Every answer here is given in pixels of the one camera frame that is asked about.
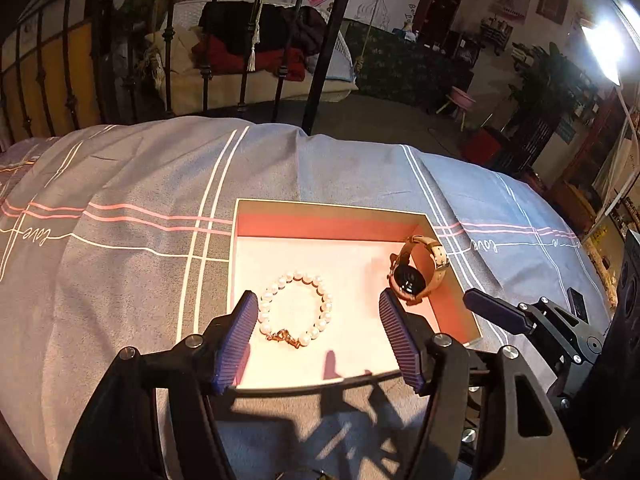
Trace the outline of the open pink-lined gift box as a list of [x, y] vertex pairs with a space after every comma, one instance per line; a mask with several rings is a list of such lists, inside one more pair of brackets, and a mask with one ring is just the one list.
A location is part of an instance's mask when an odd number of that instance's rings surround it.
[[320, 278], [333, 311], [306, 347], [254, 332], [236, 374], [245, 392], [310, 390], [394, 374], [398, 365], [378, 315], [390, 255], [414, 234], [435, 232], [425, 214], [338, 205], [249, 200], [235, 203], [228, 305], [243, 292], [269, 292], [295, 272]]

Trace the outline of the red phone booth cabinet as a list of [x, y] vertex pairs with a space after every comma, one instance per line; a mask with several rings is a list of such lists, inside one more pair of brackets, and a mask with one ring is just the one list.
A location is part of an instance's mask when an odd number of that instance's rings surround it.
[[441, 46], [462, 0], [420, 0], [413, 17], [412, 28], [421, 46]]

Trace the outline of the beige strap wristwatch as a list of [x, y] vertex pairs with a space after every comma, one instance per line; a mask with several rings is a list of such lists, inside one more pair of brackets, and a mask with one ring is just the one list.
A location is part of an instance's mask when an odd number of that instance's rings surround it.
[[[426, 253], [426, 269], [420, 270], [413, 251], [420, 247]], [[420, 304], [439, 288], [450, 267], [449, 257], [439, 240], [414, 234], [409, 236], [398, 254], [390, 255], [387, 281], [394, 294], [408, 306]]]

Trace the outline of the hanging swing chair with clothes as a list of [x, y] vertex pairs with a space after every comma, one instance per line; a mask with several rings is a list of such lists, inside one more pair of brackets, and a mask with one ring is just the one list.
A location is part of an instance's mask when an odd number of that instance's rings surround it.
[[145, 36], [155, 89], [175, 114], [310, 96], [329, 15], [266, 3], [255, 50], [244, 55], [252, 10], [247, 0], [183, 1]]

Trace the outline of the pink small stool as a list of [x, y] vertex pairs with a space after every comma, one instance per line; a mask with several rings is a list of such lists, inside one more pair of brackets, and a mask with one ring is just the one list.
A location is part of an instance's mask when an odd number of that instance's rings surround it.
[[476, 101], [472, 98], [472, 96], [459, 89], [458, 87], [452, 86], [447, 96], [447, 101], [442, 104], [441, 107], [439, 107], [436, 114], [442, 114], [442, 112], [446, 110], [449, 105], [454, 105], [456, 107], [458, 115], [460, 116], [460, 131], [463, 132], [466, 125], [466, 114], [469, 113], [469, 110], [474, 106], [475, 103]]

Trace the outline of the black iron bed frame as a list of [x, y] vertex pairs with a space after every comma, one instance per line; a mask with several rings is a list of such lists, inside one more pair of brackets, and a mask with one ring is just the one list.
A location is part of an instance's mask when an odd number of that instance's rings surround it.
[[1, 39], [1, 143], [112, 122], [276, 122], [349, 92], [334, 76], [349, 0], [29, 0]]

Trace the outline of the white floor lamp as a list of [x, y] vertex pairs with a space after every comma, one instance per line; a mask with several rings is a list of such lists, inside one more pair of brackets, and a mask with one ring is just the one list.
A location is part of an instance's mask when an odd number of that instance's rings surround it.
[[639, 127], [631, 114], [633, 110], [639, 110], [639, 96], [629, 106], [623, 94], [622, 66], [626, 58], [627, 40], [620, 28], [611, 20], [590, 22], [584, 18], [579, 25], [598, 69], [612, 86], [614, 103], [620, 106], [624, 114], [613, 154], [603, 168], [602, 207], [597, 212], [596, 223], [589, 231], [592, 233], [628, 195], [639, 177]]

